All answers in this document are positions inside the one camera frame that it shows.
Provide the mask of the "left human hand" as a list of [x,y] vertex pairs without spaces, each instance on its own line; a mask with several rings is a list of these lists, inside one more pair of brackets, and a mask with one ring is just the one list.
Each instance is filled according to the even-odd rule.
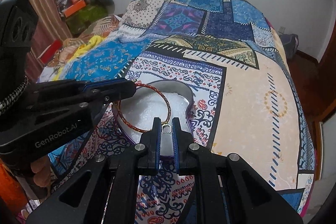
[[37,186],[48,187],[51,182],[50,159],[44,156],[31,163],[31,170],[34,173],[33,180]]

